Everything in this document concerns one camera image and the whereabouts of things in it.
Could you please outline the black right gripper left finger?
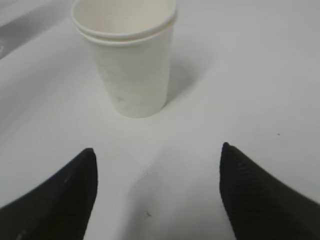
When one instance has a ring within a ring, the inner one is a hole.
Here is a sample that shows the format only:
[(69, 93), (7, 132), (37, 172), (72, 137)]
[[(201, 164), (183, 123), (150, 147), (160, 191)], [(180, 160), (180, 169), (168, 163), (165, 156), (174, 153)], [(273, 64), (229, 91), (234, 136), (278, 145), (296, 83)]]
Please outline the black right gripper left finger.
[(0, 238), (82, 240), (97, 192), (97, 158), (86, 148), (42, 184), (1, 207)]

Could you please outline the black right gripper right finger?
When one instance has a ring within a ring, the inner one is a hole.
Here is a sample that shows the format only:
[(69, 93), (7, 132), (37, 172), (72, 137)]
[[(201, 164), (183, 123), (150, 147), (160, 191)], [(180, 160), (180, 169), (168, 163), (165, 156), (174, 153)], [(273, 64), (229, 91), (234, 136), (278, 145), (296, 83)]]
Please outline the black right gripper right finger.
[(318, 240), (320, 205), (225, 142), (219, 192), (238, 240)]

